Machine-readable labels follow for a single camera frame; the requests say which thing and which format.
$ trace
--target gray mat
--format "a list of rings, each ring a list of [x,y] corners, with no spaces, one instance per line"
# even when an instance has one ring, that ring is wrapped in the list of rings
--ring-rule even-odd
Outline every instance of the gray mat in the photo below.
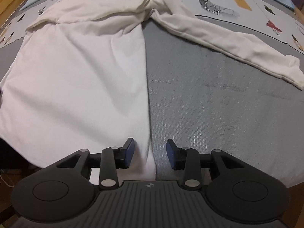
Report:
[[[273,0],[264,1],[293,14]],[[269,36],[202,19],[255,34],[281,53],[304,62],[303,54]],[[144,24],[143,31],[158,180],[177,179],[182,173],[171,170],[166,156],[165,142],[172,138],[177,146],[201,153],[223,149],[288,187],[304,181],[304,92],[252,66],[174,37],[152,21]],[[0,49],[0,78],[21,44],[19,39]]]

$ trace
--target ribbed black surface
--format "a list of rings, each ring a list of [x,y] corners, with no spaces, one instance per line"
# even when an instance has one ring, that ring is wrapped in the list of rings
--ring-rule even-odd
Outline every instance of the ribbed black surface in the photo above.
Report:
[[[13,228],[286,228],[280,221],[246,225],[227,220],[197,191],[181,189],[176,181],[125,181],[122,187],[101,192],[79,216],[56,224],[20,218]]]

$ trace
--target gray bed sheet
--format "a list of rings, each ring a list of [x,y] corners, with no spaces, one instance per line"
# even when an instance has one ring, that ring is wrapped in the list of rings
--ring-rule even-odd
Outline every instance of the gray bed sheet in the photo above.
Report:
[[[264,1],[293,16],[281,4]],[[289,45],[232,23],[201,19],[255,34],[282,54],[298,57],[304,71],[304,55]],[[252,66],[172,36],[151,20],[143,23],[143,32],[158,180],[178,179],[182,174],[171,170],[167,159],[165,144],[172,138],[178,147],[201,153],[223,149],[287,187],[304,181],[304,92]],[[19,39],[0,49],[0,78],[21,44]]]

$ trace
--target silver screw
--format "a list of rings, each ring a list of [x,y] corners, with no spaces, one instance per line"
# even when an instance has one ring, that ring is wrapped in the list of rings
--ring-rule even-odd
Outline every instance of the silver screw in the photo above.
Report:
[[[100,183],[102,186],[112,187],[116,184],[116,181],[113,179],[105,179],[105,180],[102,180]]]
[[[185,185],[188,187],[197,187],[197,186],[199,186],[199,181],[197,181],[195,179],[189,179],[185,182]]]

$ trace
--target white cable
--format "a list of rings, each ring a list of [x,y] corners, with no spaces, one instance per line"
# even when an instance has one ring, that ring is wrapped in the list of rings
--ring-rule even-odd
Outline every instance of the white cable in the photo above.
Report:
[[[3,170],[0,170],[0,186],[1,186],[1,179],[2,179],[2,181],[5,183],[6,186],[8,186],[8,187],[10,187],[10,188],[13,188],[13,187],[15,186],[14,183],[13,183],[13,181],[10,179],[9,176],[7,176],[7,178],[8,178],[8,179],[11,181],[11,183],[13,184],[13,185],[9,185],[9,184],[3,179],[3,177],[1,176],[1,172],[4,173],[4,171],[3,171]]]

